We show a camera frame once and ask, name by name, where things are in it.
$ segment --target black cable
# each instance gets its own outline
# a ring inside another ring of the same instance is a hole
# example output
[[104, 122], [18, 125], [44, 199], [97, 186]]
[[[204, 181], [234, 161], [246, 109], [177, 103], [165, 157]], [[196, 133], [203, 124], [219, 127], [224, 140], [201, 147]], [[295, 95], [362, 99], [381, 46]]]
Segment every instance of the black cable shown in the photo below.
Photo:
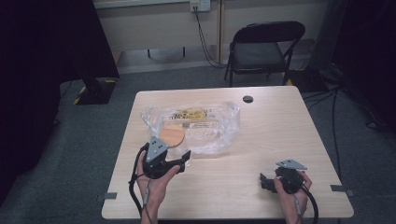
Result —
[[334, 91], [337, 88], [339, 88], [339, 87], [334, 87], [334, 88], [332, 88], [332, 89], [330, 89], [328, 91], [321, 91], [319, 93], [316, 93], [316, 94], [313, 94], [313, 95], [310, 95], [310, 96], [305, 96], [305, 97], [303, 97], [303, 100], [306, 100], [306, 99], [309, 99], [309, 98], [312, 98], [312, 97], [315, 97], [315, 96], [319, 96], [319, 95], [325, 94], [325, 93], [330, 92], [330, 91]]
[[151, 182], [151, 179], [152, 178], [150, 178], [148, 181], [148, 186], [146, 187], [145, 197], [143, 199], [143, 209], [146, 211], [146, 216], [148, 216], [148, 221], [150, 224], [152, 224], [152, 221], [151, 221], [151, 217], [149, 216], [149, 211], [147, 210], [147, 204], [149, 202], [149, 182]]
[[316, 103], [314, 103], [314, 104], [312, 104], [311, 106], [309, 106], [308, 111], [310, 111], [314, 105], [317, 105], [317, 104], [319, 104], [320, 102], [323, 102], [323, 101], [327, 100], [327, 99], [330, 98], [331, 96], [332, 96], [332, 94], [330, 93], [329, 95], [324, 96], [324, 97], [318, 99]]
[[131, 194], [132, 199], [134, 200], [134, 204], [136, 204], [137, 210], [139, 211], [140, 216], [142, 216], [142, 205], [140, 204], [139, 200], [134, 193], [134, 183], [136, 179], [141, 175], [136, 174], [137, 163], [139, 162], [140, 155], [145, 150], [145, 147], [141, 147], [139, 152], [137, 153], [136, 159], [134, 160], [134, 170], [132, 172], [131, 181], [129, 181], [129, 193]]
[[[326, 81], [325, 81], [325, 78], [323, 77], [323, 75], [322, 75], [321, 73], [319, 73], [319, 76], [320, 76], [322, 82], [325, 83]], [[350, 104], [357, 105], [357, 106], [359, 106], [359, 107], [365, 109], [365, 110], [370, 114], [370, 116], [373, 118], [374, 122], [376, 122], [377, 124], [379, 124], [379, 125], [381, 125], [381, 126], [387, 126], [386, 123], [380, 122], [380, 121], [375, 117], [375, 115], [374, 115], [373, 112], [370, 110], [370, 108], [368, 108], [368, 107], [366, 107], [366, 106], [364, 106], [364, 105], [355, 103], [355, 102], [351, 102], [351, 101], [349, 101], [349, 100], [347, 100], [347, 99], [345, 99], [345, 98], [339, 96], [338, 94], [334, 93], [334, 92], [333, 92], [334, 90], [335, 90], [335, 89], [331, 89], [331, 90], [329, 90], [329, 91], [332, 92], [332, 94], [334, 94], [334, 96], [338, 96], [341, 100], [347, 101], [347, 102], [350, 103]]]
[[341, 176], [340, 154], [338, 151], [337, 137], [335, 135], [335, 100], [337, 99], [337, 92], [338, 92], [338, 89], [335, 90], [335, 95], [332, 100], [332, 139], [334, 141], [335, 157], [337, 159], [338, 178], [341, 181], [342, 176]]
[[311, 192], [309, 192], [308, 188], [305, 185], [303, 185], [301, 187], [301, 189], [303, 190], [303, 192], [305, 192], [306, 196], [308, 196], [309, 200], [312, 203], [312, 206], [314, 207], [314, 221], [313, 221], [313, 224], [317, 224], [318, 223], [318, 218], [319, 218], [319, 210], [318, 210], [317, 201], [315, 200], [314, 196], [311, 194]]
[[[207, 46], [206, 46], [204, 32], [202, 31], [201, 23], [200, 23], [200, 21], [199, 21], [198, 12], [197, 12], [196, 9], [194, 9], [194, 14], [195, 14], [195, 18], [197, 19], [197, 22], [198, 22], [198, 33], [199, 33], [199, 37], [200, 37], [200, 39], [201, 39], [202, 49], [203, 49], [203, 51], [204, 51], [204, 54], [205, 54], [205, 57], [206, 57], [207, 62], [208, 62], [210, 65], [212, 65], [213, 67], [216, 67], [216, 68], [224, 68], [227, 64], [218, 63], [218, 62], [216, 62], [216, 61], [210, 56], [209, 51], [208, 51]], [[210, 62], [209, 58], [210, 58], [210, 60], [211, 60], [213, 63], [216, 63], [216, 64], [221, 65], [221, 66], [217, 66], [217, 65], [215, 65], [215, 64], [212, 64], [212, 62]]]

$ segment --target plastic bag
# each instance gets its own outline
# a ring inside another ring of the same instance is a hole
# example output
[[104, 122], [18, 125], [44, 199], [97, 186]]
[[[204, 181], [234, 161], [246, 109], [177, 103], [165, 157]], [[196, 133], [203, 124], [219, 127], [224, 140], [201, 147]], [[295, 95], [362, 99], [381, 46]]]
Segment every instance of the plastic bag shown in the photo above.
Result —
[[168, 155], [175, 158], [188, 150], [193, 158], [217, 157], [225, 152], [239, 131], [239, 106], [231, 102], [149, 107], [141, 117], [149, 126], [151, 136], [158, 137], [161, 129], [170, 124], [184, 129], [184, 140], [168, 149]]

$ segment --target wooden table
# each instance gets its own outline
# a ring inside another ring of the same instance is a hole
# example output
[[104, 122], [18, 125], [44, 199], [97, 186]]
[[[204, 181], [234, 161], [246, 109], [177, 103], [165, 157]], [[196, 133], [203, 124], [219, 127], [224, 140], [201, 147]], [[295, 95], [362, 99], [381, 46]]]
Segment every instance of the wooden table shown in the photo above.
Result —
[[[243, 101], [246, 95], [253, 103]], [[170, 182], [159, 218], [283, 218], [277, 195], [262, 189], [259, 174], [273, 178], [276, 162], [286, 159], [307, 166], [320, 217], [353, 216], [346, 194], [331, 190], [331, 185], [341, 183], [300, 93], [282, 86], [139, 92], [108, 188], [117, 192], [117, 199], [105, 200], [103, 217], [139, 218], [128, 181], [137, 151], [149, 140], [148, 126], [140, 117], [145, 108], [230, 101], [240, 107], [240, 131], [228, 153], [216, 159], [191, 159], [186, 171]], [[304, 216], [313, 215], [308, 203]]]

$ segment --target finger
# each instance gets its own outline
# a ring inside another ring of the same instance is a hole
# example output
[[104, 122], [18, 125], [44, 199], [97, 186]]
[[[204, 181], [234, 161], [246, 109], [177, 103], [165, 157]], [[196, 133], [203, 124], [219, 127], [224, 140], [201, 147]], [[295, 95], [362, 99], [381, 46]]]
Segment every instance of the finger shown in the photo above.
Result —
[[143, 159], [145, 158], [146, 151], [143, 151], [142, 154], [140, 154], [139, 161], [137, 162], [137, 175], [142, 175], [143, 174]]
[[308, 189], [310, 189], [311, 188], [311, 186], [312, 186], [312, 181], [311, 181], [311, 179], [308, 177], [308, 175], [305, 173], [305, 172], [298, 172], [299, 173], [299, 175], [303, 178], [303, 180], [305, 181], [305, 183], [304, 183], [304, 185], [308, 188]]
[[178, 170], [180, 170], [179, 165], [172, 167], [161, 179], [167, 184], [177, 174]]
[[274, 184], [278, 194], [286, 194], [286, 191], [283, 189], [283, 185], [280, 179], [274, 178]]

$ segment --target person's arm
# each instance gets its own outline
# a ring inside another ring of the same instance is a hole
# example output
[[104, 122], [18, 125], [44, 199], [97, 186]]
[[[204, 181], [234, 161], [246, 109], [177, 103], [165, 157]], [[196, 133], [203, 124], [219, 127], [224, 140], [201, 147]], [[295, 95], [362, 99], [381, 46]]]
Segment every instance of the person's arm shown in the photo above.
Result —
[[[307, 187], [307, 189], [311, 188], [312, 181], [309, 179], [309, 177], [303, 172], [299, 172], [299, 175], [304, 179], [304, 185]], [[282, 182], [280, 182], [280, 180], [277, 178], [274, 179], [274, 183], [286, 222], [288, 224], [302, 223], [301, 218], [303, 218], [304, 212], [306, 210], [308, 196], [301, 189], [299, 189], [294, 195], [288, 194], [285, 190], [283, 190]], [[297, 212], [297, 206], [300, 206], [300, 215]]]
[[143, 158], [146, 152], [140, 155], [137, 164], [137, 178], [136, 182], [139, 186], [142, 195], [143, 210], [142, 210], [142, 224], [156, 224], [158, 223], [158, 209], [160, 208], [163, 199], [165, 198], [166, 186], [169, 181], [177, 174], [180, 166], [174, 166], [164, 176], [159, 179], [150, 179], [143, 175]]

